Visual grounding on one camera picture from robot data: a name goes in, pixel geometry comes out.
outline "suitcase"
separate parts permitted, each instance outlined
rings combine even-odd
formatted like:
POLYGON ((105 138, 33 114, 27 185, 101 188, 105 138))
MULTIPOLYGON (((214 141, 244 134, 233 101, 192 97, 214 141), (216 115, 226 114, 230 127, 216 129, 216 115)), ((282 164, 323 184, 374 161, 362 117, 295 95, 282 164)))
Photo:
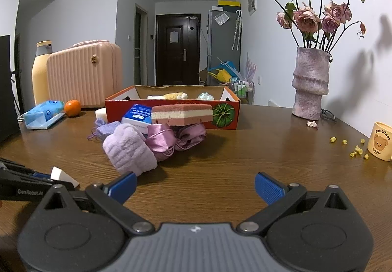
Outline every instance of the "suitcase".
POLYGON ((107 40, 81 42, 52 53, 46 65, 50 100, 104 107, 105 98, 122 90, 121 49, 107 40))

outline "watermelon illustration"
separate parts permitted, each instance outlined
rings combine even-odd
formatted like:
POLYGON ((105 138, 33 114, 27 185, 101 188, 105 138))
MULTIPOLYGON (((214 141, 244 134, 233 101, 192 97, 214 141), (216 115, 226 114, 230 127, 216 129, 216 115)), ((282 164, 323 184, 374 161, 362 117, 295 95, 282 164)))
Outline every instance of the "watermelon illustration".
POLYGON ((233 122, 236 115, 236 110, 230 104, 222 103, 214 106, 212 109, 212 114, 214 117, 212 124, 221 128, 229 126, 233 122))

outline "yellow bottle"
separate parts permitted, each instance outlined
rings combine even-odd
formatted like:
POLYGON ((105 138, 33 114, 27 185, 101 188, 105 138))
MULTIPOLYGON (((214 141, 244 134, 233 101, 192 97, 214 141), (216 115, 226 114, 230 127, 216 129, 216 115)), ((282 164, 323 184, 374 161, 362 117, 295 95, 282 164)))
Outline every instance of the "yellow bottle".
POLYGON ((35 54, 33 69, 31 71, 34 101, 36 105, 49 100, 48 70, 46 69, 46 62, 51 54, 51 41, 42 41, 37 43, 37 52, 35 54))

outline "screw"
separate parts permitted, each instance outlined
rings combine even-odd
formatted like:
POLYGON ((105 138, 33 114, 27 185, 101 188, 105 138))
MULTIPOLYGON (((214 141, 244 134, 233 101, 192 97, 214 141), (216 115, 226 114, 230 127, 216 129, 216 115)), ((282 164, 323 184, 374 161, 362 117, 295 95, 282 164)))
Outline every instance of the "screw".
POLYGON ((240 224, 240 229, 244 232, 255 232, 259 228, 259 225, 253 221, 245 221, 240 224))
POLYGON ((132 226, 132 229, 136 232, 147 232, 152 229, 152 224, 147 221, 139 221, 132 226))

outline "wooden table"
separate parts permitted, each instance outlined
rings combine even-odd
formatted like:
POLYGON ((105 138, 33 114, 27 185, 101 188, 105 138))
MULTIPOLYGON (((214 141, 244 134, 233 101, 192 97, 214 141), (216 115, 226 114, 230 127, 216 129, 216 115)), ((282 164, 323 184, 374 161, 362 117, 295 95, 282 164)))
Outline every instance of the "wooden table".
MULTIPOLYGON (((95 119, 92 111, 64 119, 47 131, 27 131, 0 146, 0 157, 41 172, 64 169, 87 185, 118 176, 102 145, 88 141, 95 119)), ((138 178, 138 189, 127 201, 142 217, 162 221, 240 221, 264 208, 254 191, 254 176, 265 171, 283 183, 300 182, 309 190, 329 184, 343 188, 374 238, 366 271, 391 271, 392 171, 390 163, 370 154, 368 160, 349 153, 366 137, 337 121, 318 122, 319 129, 291 115, 288 108, 242 106, 237 130, 209 130, 206 140, 176 152, 157 169, 138 178), (330 137, 337 137, 330 143, 330 137), (344 146, 342 140, 348 140, 344 146)), ((24 271, 16 238, 34 204, 4 201, 0 208, 1 257, 13 271, 24 271)))

